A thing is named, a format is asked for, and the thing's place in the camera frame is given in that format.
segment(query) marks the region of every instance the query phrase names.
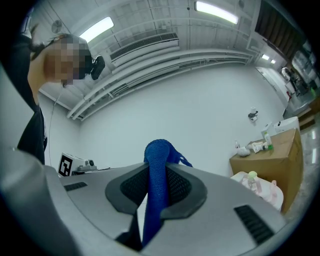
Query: blue rag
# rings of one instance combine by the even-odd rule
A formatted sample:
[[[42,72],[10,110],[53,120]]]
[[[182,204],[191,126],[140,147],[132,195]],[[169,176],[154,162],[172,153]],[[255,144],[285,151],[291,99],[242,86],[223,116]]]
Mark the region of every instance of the blue rag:
[[[165,139],[150,142],[145,148],[143,161],[149,163],[148,199],[142,241],[145,246],[161,228],[160,213],[169,206],[166,162],[178,164],[181,161],[186,166],[192,165]]]

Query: white pipe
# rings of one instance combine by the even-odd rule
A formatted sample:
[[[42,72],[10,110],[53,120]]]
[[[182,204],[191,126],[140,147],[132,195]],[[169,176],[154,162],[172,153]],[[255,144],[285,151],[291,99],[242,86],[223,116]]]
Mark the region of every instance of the white pipe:
[[[80,21],[78,21],[71,29],[70,31],[75,34],[75,32],[78,32],[77,34],[81,34],[83,32],[84,27],[91,23],[94,22],[97,17],[102,17],[103,15],[105,15],[106,13],[108,13],[110,10],[114,9],[114,7],[116,6],[123,6],[125,3],[130,2],[129,0],[122,0],[120,2],[120,0],[111,0],[108,3],[105,3],[103,5],[100,5],[99,8],[94,9],[94,11],[89,12],[87,15],[85,15],[84,17],[82,17],[80,19]],[[234,6],[230,3],[226,3],[225,1],[221,4],[222,6],[225,6],[227,9],[233,10]],[[131,15],[134,15],[136,13],[139,12],[143,12],[143,11],[153,11],[156,9],[181,9],[181,10],[185,10],[186,8],[190,8],[192,10],[194,10],[193,6],[187,6],[187,5],[162,5],[162,6],[153,6],[153,7],[149,7],[149,8],[144,8],[144,9],[138,9],[135,11],[131,11],[128,12],[122,16],[118,16],[117,18],[114,19],[114,17],[112,17],[112,19],[114,19],[113,23],[115,23],[115,21],[119,21],[122,18],[127,18]],[[243,10],[241,9],[236,9],[235,10],[235,14],[238,16],[243,16],[248,20],[252,20],[252,18],[245,13]]]
[[[156,57],[159,55],[163,55],[163,54],[168,54],[168,53],[172,53],[172,52],[177,52],[180,50],[179,46],[174,46],[174,47],[169,47],[169,48],[165,48],[165,49],[161,49],[161,50],[156,50],[150,53],[147,53],[145,55],[142,55],[140,57],[137,57],[135,59],[132,59],[124,64],[122,64],[121,66],[117,67],[116,69],[112,70],[112,74],[116,74],[118,72],[120,72],[121,70],[124,70],[127,67],[130,67],[138,62],[150,59],[152,57]]]
[[[250,43],[251,43],[251,40],[252,40],[252,36],[250,35],[249,38],[248,38],[248,42],[246,43],[246,47],[245,47],[245,49],[246,49],[247,51],[250,51],[250,52],[255,53],[255,55],[252,55],[252,56],[251,56],[250,60],[248,61],[249,63],[251,63],[252,60],[253,60],[253,58],[257,57],[257,55],[260,53],[259,51],[255,51],[255,50],[249,48],[249,45],[250,45]]]
[[[119,95],[118,97],[115,97],[114,99],[106,102],[105,104],[103,104],[102,106],[99,106],[97,107],[96,109],[94,109],[92,112],[88,113],[86,116],[84,116],[81,121],[83,122],[85,119],[87,119],[88,117],[90,117],[91,115],[93,115],[94,113],[96,113],[97,111],[101,110],[102,108],[104,108],[105,106],[109,105],[110,103],[122,98],[123,96],[125,95],[128,95],[136,90],[139,90],[139,89],[142,89],[143,87],[146,87],[146,86],[149,86],[151,84],[154,84],[156,82],[159,82],[161,80],[164,80],[164,79],[167,79],[167,78],[170,78],[170,77],[173,77],[175,75],[178,75],[178,74],[181,74],[181,73],[184,73],[184,72],[187,72],[187,71],[190,71],[190,70],[196,70],[196,69],[200,69],[200,68],[205,68],[205,67],[208,67],[208,66],[213,66],[213,65],[218,65],[218,64],[227,64],[227,63],[241,63],[241,64],[246,64],[245,62],[243,61],[222,61],[222,62],[217,62],[217,63],[211,63],[211,64],[207,64],[207,65],[201,65],[201,66],[195,66],[195,67],[190,67],[188,69],[184,69],[184,70],[181,70],[181,71],[178,71],[178,72],[175,72],[175,73],[170,73],[169,75],[167,76],[162,76],[158,79],[155,79],[155,80],[152,80],[152,81],[149,81],[149,82],[146,82],[145,84],[141,85],[141,86],[138,86],[138,87],[135,87],[131,90],[128,90],[127,92]]]
[[[73,117],[72,119],[75,120],[81,113],[83,113],[87,108],[89,108],[92,104],[97,102],[99,99],[101,99],[103,96],[105,96],[107,93],[111,92],[112,90],[116,89],[120,85],[123,85],[124,83],[129,83],[135,79],[138,79],[146,74],[149,74],[151,72],[170,67],[179,63],[185,63],[189,61],[196,61],[196,60],[205,60],[205,59],[228,59],[228,58],[233,58],[233,59],[242,59],[242,60],[248,60],[249,57],[245,56],[238,56],[238,55],[198,55],[198,56],[192,56],[192,57],[186,57],[186,58],[180,58],[180,59],[175,59],[171,61],[167,61],[155,66],[151,66],[149,68],[143,69],[139,72],[133,73],[130,76],[127,76],[126,78],[120,80],[119,82],[116,82],[114,85],[111,87],[107,88],[103,92],[99,93],[96,97],[91,99],[86,105],[84,105]]]
[[[184,51],[175,51],[171,53],[167,53],[161,56],[154,57],[152,59],[147,59],[145,61],[139,62],[138,64],[134,66],[130,66],[119,73],[111,76],[106,77],[102,80],[100,80],[93,90],[91,90],[82,100],[80,100],[73,109],[67,114],[67,118],[71,117],[71,115],[81,107],[83,103],[85,103],[88,99],[90,99],[95,93],[100,91],[102,88],[104,88],[106,85],[112,83],[115,80],[121,79],[122,77],[132,74],[137,70],[141,70],[144,67],[149,67],[151,65],[154,65],[156,63],[159,63],[161,61],[164,61],[166,59],[170,59],[173,57],[183,56],[183,55],[189,55],[189,54],[199,54],[199,53],[231,53],[231,54],[239,54],[239,55],[245,55],[245,56],[252,56],[251,54],[247,52],[237,51],[237,50],[226,50],[226,49],[191,49],[191,50],[184,50]]]

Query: fluorescent light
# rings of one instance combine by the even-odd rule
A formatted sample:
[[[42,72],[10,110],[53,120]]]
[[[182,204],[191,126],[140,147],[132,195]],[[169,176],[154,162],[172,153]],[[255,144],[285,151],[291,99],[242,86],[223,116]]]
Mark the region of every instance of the fluorescent light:
[[[316,154],[317,154],[317,149],[314,148],[312,150],[312,163],[314,164],[316,162]]]
[[[114,23],[112,22],[111,18],[106,17],[87,29],[83,34],[80,35],[80,37],[87,42],[90,42],[92,39],[99,36],[106,30],[111,29],[113,26]]]
[[[269,56],[264,54],[264,55],[262,55],[262,59],[269,60]]]
[[[195,10],[199,11],[199,12],[206,13],[206,14],[218,16],[218,17],[225,19],[229,22],[232,22],[234,24],[237,24],[238,20],[239,20],[239,18],[237,16],[233,15],[232,13],[230,13],[226,10],[220,9],[219,7],[216,7],[214,5],[207,4],[204,2],[200,2],[200,1],[195,2]]]

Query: black vent slot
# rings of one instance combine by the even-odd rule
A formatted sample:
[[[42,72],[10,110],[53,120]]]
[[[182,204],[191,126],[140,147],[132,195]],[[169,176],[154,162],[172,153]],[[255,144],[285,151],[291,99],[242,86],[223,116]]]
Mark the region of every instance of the black vent slot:
[[[192,189],[190,181],[169,168],[166,168],[166,180],[170,206],[185,199]]]
[[[138,172],[120,185],[121,192],[139,206],[148,192],[149,168]]]
[[[121,49],[111,53],[110,58],[113,61],[113,60],[117,59],[118,57],[125,55],[129,52],[132,52],[135,49],[139,49],[143,46],[159,43],[161,41],[173,40],[173,39],[177,39],[177,38],[178,38],[178,36],[176,33],[167,33],[167,34],[152,36],[152,37],[134,42],[128,46],[122,47]]]
[[[77,189],[83,188],[85,186],[87,186],[86,183],[78,182],[78,183],[74,183],[74,184],[70,184],[70,185],[65,185],[64,188],[66,191],[71,191],[71,190],[77,190]]]
[[[258,245],[274,235],[274,232],[249,205],[240,206],[234,210]]]

